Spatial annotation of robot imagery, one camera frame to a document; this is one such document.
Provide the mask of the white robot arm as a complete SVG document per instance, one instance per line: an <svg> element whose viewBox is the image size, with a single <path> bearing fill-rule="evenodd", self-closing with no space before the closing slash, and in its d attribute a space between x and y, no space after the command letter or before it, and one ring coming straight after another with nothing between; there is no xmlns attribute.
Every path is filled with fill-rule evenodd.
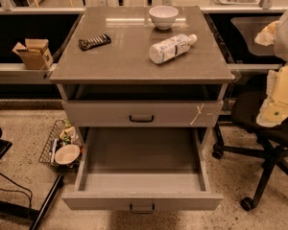
<svg viewBox="0 0 288 230"><path fill-rule="evenodd" d="M288 9L257 34L255 43L274 46L274 54L285 61L278 71L267 76L267 97L259 109L256 122L262 127L275 127L288 118Z"/></svg>

